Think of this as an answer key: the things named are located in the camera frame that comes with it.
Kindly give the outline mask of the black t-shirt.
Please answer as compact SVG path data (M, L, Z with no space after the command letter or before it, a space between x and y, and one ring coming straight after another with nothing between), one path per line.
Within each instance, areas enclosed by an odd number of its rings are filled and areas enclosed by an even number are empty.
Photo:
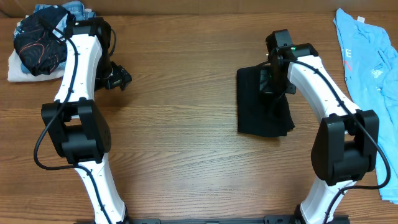
M238 132L267 138L286 136L295 125L284 93L264 93L270 66L240 68L236 74Z

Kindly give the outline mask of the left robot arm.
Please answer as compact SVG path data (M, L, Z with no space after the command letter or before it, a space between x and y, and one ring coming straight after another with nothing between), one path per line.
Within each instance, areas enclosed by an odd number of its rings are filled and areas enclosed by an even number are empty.
M57 154L67 160L55 170L74 169L80 176L95 213L93 223L129 223L109 165L111 131L94 93L125 90L132 76L110 59L116 34L102 17L69 22L63 37L65 73L53 103L42 106L45 128L38 140L48 134Z

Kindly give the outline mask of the black orange patterned shirt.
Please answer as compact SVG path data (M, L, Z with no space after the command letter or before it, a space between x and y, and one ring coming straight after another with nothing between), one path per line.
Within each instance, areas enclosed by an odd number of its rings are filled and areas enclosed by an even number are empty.
M29 15L14 33L14 48L23 66L34 76L49 75L67 60L63 31L74 16L54 5Z

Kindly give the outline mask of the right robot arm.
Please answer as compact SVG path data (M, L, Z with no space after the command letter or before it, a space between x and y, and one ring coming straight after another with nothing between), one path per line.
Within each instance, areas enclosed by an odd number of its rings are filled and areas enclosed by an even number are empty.
M268 215L265 223L349 223L334 212L348 190L376 165L379 119L363 111L327 74L311 44L295 45L288 30L266 38L270 71L260 77L260 96L274 107L300 91L319 121L311 151L316 174L310 192L292 215Z

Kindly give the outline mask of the light blue t-shirt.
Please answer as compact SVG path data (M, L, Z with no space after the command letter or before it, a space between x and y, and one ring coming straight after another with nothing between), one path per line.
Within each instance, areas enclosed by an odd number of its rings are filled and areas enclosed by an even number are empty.
M351 99L379 118L378 144L387 157L391 179L379 193L397 203L397 50L387 32L338 9L333 20L341 48L345 83Z

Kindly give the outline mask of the folded blue denim jeans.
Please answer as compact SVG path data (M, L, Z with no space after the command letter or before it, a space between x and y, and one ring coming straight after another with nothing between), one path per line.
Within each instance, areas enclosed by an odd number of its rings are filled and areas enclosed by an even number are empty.
M40 11L42 9L46 9L50 6L49 4L37 4L35 5L34 13L37 11ZM65 4L62 4L62 7L64 7L66 10L68 10L72 15L75 16L76 21L82 21L82 20L87 20L91 17L96 17L96 13L92 11L92 9L85 8L84 4L80 1L70 1ZM57 25L57 28L62 30L66 27L66 22L62 22L61 24ZM22 33L22 21L17 23L17 27L14 31L14 38ZM66 66L66 62L62 62L58 65L56 69L64 69ZM30 73L30 71L25 67L25 65L21 62L21 70L23 73Z

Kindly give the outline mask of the folded white garment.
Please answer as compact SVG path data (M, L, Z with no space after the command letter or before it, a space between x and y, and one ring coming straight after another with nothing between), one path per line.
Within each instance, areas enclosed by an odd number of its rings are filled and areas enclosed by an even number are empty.
M56 69L50 75L38 75L34 76L31 73L24 73L21 69L22 62L14 50L8 59L8 77L9 82L41 82L47 80L53 80L63 77L64 70Z

